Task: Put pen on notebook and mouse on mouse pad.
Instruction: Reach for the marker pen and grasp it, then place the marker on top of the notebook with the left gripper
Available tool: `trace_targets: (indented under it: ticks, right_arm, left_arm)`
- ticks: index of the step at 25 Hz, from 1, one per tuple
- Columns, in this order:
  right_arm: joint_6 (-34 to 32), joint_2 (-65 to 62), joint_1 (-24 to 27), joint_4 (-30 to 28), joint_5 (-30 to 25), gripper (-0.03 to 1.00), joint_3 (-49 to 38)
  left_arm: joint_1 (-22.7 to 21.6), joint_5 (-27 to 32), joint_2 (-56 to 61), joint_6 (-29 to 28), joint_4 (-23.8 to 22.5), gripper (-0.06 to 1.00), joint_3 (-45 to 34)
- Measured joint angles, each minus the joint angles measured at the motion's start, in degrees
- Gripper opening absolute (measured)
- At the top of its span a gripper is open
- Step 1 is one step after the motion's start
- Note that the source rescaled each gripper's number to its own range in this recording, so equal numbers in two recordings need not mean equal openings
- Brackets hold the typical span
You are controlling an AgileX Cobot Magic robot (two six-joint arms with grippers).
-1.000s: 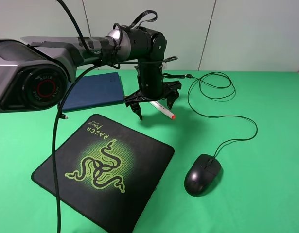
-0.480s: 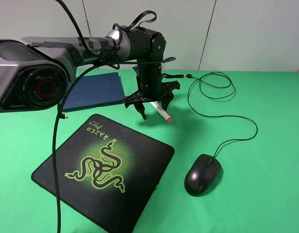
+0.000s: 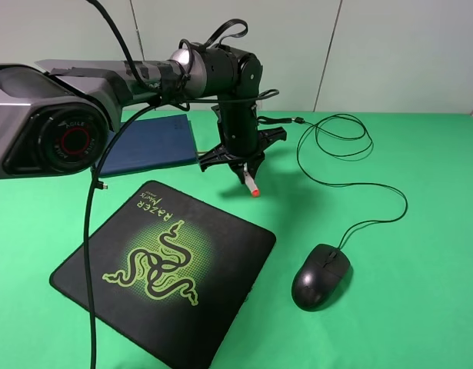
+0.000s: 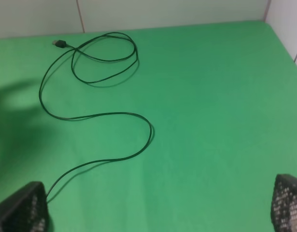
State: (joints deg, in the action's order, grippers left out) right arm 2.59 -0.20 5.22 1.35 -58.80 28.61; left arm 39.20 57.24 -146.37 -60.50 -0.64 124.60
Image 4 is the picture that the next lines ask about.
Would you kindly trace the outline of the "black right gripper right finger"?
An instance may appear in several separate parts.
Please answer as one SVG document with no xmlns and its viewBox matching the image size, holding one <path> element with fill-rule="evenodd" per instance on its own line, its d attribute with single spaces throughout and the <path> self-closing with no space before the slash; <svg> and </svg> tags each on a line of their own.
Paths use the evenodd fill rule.
<svg viewBox="0 0 297 232">
<path fill-rule="evenodd" d="M 275 178 L 270 218 L 276 232 L 297 232 L 297 178 L 278 174 Z"/>
</svg>

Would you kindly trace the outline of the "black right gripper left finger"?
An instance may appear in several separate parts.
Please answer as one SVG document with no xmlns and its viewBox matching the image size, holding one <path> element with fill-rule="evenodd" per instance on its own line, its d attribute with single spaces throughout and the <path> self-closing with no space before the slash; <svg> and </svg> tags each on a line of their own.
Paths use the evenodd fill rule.
<svg viewBox="0 0 297 232">
<path fill-rule="evenodd" d="M 49 212 L 42 182 L 29 182 L 0 202 L 0 232 L 46 232 Z"/>
</svg>

